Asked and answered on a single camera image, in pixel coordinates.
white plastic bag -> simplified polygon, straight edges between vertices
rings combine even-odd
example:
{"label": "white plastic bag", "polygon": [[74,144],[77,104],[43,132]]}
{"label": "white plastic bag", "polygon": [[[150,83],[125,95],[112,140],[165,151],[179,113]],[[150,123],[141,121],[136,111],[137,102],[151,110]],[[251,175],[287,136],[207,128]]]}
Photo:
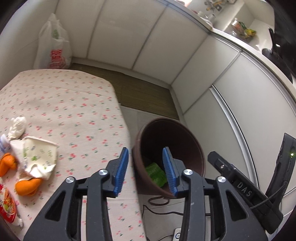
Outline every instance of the white plastic bag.
{"label": "white plastic bag", "polygon": [[52,13],[39,32],[39,45],[34,69],[66,69],[70,66],[72,51],[66,30]]}

metal bolt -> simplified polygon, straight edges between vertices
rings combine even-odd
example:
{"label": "metal bolt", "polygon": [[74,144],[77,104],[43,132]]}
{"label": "metal bolt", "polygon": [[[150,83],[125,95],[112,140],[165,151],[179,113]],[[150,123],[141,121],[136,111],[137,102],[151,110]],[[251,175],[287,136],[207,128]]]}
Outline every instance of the metal bolt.
{"label": "metal bolt", "polygon": [[190,170],[190,169],[185,169],[185,170],[183,171],[183,173],[184,173],[185,175],[192,175],[193,171]]}
{"label": "metal bolt", "polygon": [[106,169],[102,169],[102,170],[99,170],[99,174],[101,176],[104,176],[104,175],[107,175],[108,174],[108,171]]}
{"label": "metal bolt", "polygon": [[74,182],[74,177],[67,177],[66,178],[66,183],[72,183]]}
{"label": "metal bolt", "polygon": [[224,183],[226,182],[226,178],[225,177],[218,177],[218,182]]}

brown floor mat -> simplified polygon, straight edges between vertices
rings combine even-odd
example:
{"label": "brown floor mat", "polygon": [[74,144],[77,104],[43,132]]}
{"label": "brown floor mat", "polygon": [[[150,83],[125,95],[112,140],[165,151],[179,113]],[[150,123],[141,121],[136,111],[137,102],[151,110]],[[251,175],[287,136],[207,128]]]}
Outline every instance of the brown floor mat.
{"label": "brown floor mat", "polygon": [[170,91],[158,85],[120,72],[73,63],[72,70],[80,70],[108,80],[114,87],[122,106],[157,115],[179,119]]}

red food wrapper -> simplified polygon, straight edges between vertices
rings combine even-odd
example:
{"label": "red food wrapper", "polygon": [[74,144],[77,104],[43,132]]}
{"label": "red food wrapper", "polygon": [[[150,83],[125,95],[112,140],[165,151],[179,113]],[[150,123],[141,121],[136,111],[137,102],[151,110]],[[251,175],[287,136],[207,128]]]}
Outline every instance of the red food wrapper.
{"label": "red food wrapper", "polygon": [[0,215],[15,226],[23,226],[22,219],[17,216],[17,207],[9,190],[0,178]]}

brown trash bin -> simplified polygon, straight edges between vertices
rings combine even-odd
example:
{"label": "brown trash bin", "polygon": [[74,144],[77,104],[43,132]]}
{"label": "brown trash bin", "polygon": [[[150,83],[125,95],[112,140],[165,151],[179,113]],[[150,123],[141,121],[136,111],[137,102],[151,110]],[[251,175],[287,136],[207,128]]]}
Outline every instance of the brown trash bin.
{"label": "brown trash bin", "polygon": [[133,147],[136,185],[139,194],[175,198],[168,184],[158,187],[145,167],[155,162],[164,171],[163,148],[168,146],[173,158],[182,160],[186,168],[201,176],[205,174],[205,157],[194,135],[185,126],[168,118],[157,118],[146,124],[136,137]]}

